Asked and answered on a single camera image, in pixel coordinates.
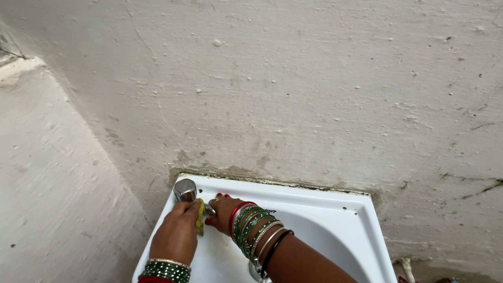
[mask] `woman's hand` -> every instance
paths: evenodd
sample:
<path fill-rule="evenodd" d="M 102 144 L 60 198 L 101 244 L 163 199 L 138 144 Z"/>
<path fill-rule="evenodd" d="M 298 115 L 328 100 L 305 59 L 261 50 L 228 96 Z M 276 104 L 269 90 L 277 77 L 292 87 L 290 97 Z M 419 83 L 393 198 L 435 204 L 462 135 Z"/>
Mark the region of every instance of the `woman's hand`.
<path fill-rule="evenodd" d="M 217 212 L 217 215 L 208 216 L 204 224 L 215 227 L 218 231 L 228 235 L 230 237 L 229 231 L 229 218 L 234 209 L 240 205 L 243 200 L 239 198 L 232 198 L 228 194 L 222 195 L 217 194 L 217 199 L 211 203 L 211 206 Z"/>
<path fill-rule="evenodd" d="M 190 265 L 196 253 L 196 220 L 201 203 L 179 201 L 157 230 L 149 258 L 165 258 Z"/>

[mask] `sponge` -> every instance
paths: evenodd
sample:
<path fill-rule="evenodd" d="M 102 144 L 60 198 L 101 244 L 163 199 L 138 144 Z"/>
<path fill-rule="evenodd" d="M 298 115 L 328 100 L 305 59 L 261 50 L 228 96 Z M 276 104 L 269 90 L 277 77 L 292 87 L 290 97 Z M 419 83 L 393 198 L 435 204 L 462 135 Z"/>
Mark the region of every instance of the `sponge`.
<path fill-rule="evenodd" d="M 197 234 L 203 236 L 204 235 L 204 229 L 203 229 L 204 201 L 200 198 L 198 198 L 197 200 L 201 203 L 201 205 L 199 206 L 199 213 L 197 214 L 196 228 L 197 228 Z"/>

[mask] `white painted wall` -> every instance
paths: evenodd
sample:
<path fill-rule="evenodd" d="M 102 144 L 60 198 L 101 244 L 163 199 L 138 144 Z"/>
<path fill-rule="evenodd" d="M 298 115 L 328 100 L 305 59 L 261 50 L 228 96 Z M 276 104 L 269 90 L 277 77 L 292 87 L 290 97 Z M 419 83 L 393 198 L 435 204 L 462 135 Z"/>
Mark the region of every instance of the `white painted wall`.
<path fill-rule="evenodd" d="M 144 210 L 36 63 L 17 82 L 0 68 L 1 281 L 127 282 L 151 233 Z"/>
<path fill-rule="evenodd" d="M 174 168 L 362 188 L 390 254 L 503 280 L 503 187 L 482 193 L 503 178 L 502 7 L 4 0 L 0 17 L 150 216 Z"/>

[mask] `faucet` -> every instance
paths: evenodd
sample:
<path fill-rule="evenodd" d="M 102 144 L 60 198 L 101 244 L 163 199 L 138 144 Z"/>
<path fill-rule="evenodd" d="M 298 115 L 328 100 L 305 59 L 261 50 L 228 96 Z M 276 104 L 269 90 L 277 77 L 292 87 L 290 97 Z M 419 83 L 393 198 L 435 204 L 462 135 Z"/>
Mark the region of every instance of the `faucet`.
<path fill-rule="evenodd" d="M 191 179 L 182 179 L 175 183 L 173 193 L 177 201 L 188 201 L 193 203 L 197 199 L 196 183 Z M 215 210 L 206 203 L 204 204 L 204 213 L 210 216 L 216 214 Z"/>

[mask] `sink basin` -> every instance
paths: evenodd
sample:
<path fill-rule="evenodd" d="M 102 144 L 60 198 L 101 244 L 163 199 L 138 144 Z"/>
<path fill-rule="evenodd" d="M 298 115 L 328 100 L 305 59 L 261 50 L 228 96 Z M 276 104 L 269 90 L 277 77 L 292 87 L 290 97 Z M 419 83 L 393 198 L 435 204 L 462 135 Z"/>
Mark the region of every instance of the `sink basin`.
<path fill-rule="evenodd" d="M 349 273 L 359 283 L 396 282 L 388 251 L 370 197 L 339 192 L 323 192 L 279 185 L 259 184 L 181 175 L 191 179 L 206 203 L 219 192 L 249 200 L 270 212 L 295 236 Z M 171 192 L 159 220 L 136 267 L 132 282 L 148 260 L 152 237 L 175 205 Z M 248 260 L 231 238 L 215 228 L 205 226 L 204 237 L 191 264 L 190 282 L 256 283 L 251 277 Z"/>

